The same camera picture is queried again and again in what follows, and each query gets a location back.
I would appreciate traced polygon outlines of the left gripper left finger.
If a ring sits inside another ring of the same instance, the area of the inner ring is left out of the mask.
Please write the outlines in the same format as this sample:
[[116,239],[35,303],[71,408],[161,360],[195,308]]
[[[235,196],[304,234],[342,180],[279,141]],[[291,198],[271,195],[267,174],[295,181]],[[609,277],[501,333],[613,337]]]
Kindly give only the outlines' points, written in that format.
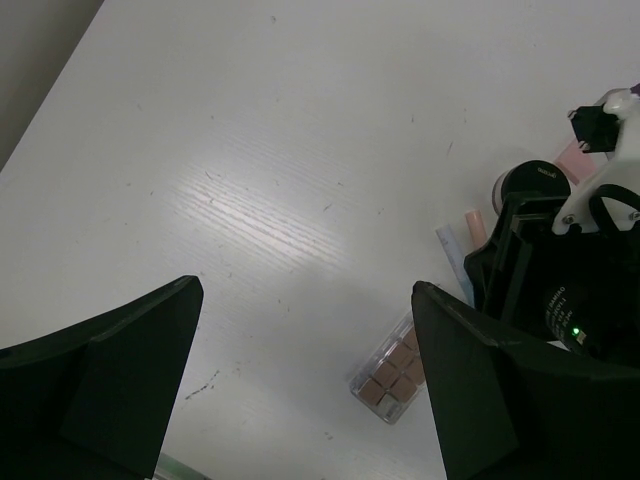
[[151,478],[202,304],[200,280],[182,276],[2,349],[2,478]]

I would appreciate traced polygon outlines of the white blue makeup pen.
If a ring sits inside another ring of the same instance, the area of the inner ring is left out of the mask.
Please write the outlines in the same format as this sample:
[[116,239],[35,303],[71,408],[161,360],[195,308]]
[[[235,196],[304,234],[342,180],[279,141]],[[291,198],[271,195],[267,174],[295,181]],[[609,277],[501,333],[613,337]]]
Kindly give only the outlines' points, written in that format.
[[464,255],[453,230],[449,225],[445,225],[436,230],[436,235],[464,294],[466,303],[474,307],[475,297],[473,286],[464,268]]

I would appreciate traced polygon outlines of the brown eyeshadow palette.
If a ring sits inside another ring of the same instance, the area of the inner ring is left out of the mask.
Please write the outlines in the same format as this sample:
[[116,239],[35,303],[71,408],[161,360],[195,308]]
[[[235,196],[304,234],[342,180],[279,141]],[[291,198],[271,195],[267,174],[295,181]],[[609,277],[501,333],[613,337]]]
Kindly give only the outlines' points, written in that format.
[[426,389],[413,314],[408,311],[349,383],[352,395],[394,425]]

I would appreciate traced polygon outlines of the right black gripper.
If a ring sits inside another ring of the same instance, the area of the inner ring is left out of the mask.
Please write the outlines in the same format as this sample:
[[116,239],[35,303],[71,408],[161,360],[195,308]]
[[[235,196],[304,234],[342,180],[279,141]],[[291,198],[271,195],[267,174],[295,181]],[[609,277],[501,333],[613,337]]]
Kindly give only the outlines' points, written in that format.
[[562,197],[509,194],[489,240],[464,261],[475,308],[606,363],[639,365],[639,228],[552,231]]

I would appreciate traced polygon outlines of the pink slim makeup tube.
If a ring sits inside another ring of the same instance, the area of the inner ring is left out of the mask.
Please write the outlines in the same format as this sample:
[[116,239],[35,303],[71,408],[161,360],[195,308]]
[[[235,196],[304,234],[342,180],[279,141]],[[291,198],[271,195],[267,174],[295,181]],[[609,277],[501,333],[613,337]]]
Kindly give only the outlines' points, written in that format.
[[474,249],[480,249],[488,239],[481,212],[479,210],[469,211],[465,214],[465,220]]

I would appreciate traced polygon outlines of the black round powder jar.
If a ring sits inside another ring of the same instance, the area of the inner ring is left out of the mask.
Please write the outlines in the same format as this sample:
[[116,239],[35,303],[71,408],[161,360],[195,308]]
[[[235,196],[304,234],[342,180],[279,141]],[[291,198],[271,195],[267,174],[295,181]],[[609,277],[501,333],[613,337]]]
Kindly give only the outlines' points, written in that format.
[[546,196],[568,196],[571,185],[564,172],[555,164],[530,160],[504,172],[492,189],[492,206],[497,215],[502,211],[508,194],[537,192]]

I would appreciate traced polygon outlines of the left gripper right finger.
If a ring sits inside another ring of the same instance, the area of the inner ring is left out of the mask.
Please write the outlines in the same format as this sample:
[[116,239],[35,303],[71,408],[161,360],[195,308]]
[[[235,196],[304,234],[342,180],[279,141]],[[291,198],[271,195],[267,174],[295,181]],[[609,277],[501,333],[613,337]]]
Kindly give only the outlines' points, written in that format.
[[639,373],[581,357],[419,281],[411,307],[450,479],[635,479]]

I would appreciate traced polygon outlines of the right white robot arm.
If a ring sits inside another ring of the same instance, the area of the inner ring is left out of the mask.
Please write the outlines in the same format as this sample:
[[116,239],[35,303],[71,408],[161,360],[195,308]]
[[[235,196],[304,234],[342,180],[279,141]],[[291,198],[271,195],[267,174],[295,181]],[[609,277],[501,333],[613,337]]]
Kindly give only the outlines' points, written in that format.
[[602,362],[639,364],[639,91],[569,115],[574,141],[492,190],[498,220],[464,261],[475,308]]

